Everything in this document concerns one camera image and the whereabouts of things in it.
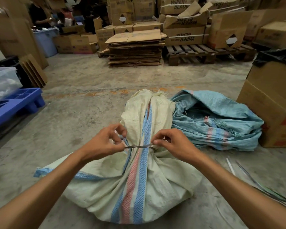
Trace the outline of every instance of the concrete floor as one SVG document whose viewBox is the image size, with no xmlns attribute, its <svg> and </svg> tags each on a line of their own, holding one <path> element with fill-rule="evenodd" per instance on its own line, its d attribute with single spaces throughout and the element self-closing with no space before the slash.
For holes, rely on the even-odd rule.
<svg viewBox="0 0 286 229">
<path fill-rule="evenodd" d="M 0 207 L 38 181 L 33 178 L 36 167 L 69 154 L 101 128 L 119 122 L 126 101 L 136 91 L 160 89 L 171 97 L 181 89 L 212 90 L 235 100 L 251 67 L 249 62 L 218 62 L 109 68 L 107 58 L 97 55 L 56 55 L 48 60 L 49 82 L 43 89 L 46 107 L 0 142 Z M 258 147 L 254 152 L 238 152 L 208 148 L 205 152 L 227 169 L 226 158 L 237 159 L 254 178 L 286 196 L 286 149 Z M 148 224 L 102 222 L 60 198 L 40 228 L 228 228 L 217 208 L 232 228 L 245 228 L 206 179 L 195 198 Z"/>
</svg>

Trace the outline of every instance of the blue plastic bin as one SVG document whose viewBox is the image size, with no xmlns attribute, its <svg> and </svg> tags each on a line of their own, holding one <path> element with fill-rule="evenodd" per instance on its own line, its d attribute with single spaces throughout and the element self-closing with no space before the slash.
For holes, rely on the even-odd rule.
<svg viewBox="0 0 286 229">
<path fill-rule="evenodd" d="M 59 31 L 56 28 L 34 32 L 37 44 L 46 57 L 51 57 L 57 54 L 57 49 L 52 37 L 55 37 L 58 34 Z"/>
</svg>

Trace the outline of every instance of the seated person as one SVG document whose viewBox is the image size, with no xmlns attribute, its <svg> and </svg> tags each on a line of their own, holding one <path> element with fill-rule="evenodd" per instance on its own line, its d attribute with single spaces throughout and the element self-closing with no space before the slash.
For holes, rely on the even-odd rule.
<svg viewBox="0 0 286 229">
<path fill-rule="evenodd" d="M 63 26 L 72 26 L 73 20 L 71 18 L 66 18 L 63 13 L 57 13 L 57 17 L 59 18 L 57 24 L 63 24 Z"/>
<path fill-rule="evenodd" d="M 53 20 L 51 18 L 47 18 L 44 10 L 42 9 L 43 0 L 32 0 L 32 2 L 29 12 L 34 26 L 50 28 L 50 22 Z"/>
</svg>

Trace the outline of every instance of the person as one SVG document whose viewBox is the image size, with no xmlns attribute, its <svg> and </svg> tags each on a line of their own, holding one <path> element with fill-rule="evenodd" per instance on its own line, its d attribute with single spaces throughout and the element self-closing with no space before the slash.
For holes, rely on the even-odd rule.
<svg viewBox="0 0 286 229">
<path fill-rule="evenodd" d="M 63 26 L 72 26 L 72 19 L 71 18 L 66 18 L 63 13 L 57 13 L 57 17 L 59 18 L 59 21 L 57 24 L 62 24 Z"/>
<path fill-rule="evenodd" d="M 46 13 L 42 8 L 43 0 L 32 0 L 32 2 L 33 3 L 29 7 L 29 13 L 34 26 L 40 28 L 50 28 L 50 22 L 52 22 L 53 19 L 47 18 Z"/>
<path fill-rule="evenodd" d="M 125 149 L 115 130 L 126 137 L 121 124 L 103 128 L 87 144 L 70 154 L 32 187 L 0 208 L 0 229 L 38 228 L 75 174 L 88 162 Z M 177 129 L 163 129 L 151 139 L 174 157 L 196 167 L 221 193 L 248 228 L 286 229 L 286 207 L 264 196 L 198 150 Z"/>
</svg>

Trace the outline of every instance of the black shirt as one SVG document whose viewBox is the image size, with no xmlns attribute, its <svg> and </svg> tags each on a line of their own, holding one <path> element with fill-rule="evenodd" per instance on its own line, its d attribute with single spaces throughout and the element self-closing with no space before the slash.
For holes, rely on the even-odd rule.
<svg viewBox="0 0 286 229">
<path fill-rule="evenodd" d="M 43 21 L 43 20 L 47 19 L 47 16 L 41 7 L 37 7 L 34 4 L 31 4 L 29 11 L 30 11 L 30 15 L 31 15 L 33 24 L 35 26 L 45 27 L 45 28 L 51 27 L 49 23 L 36 24 L 36 21 Z"/>
</svg>

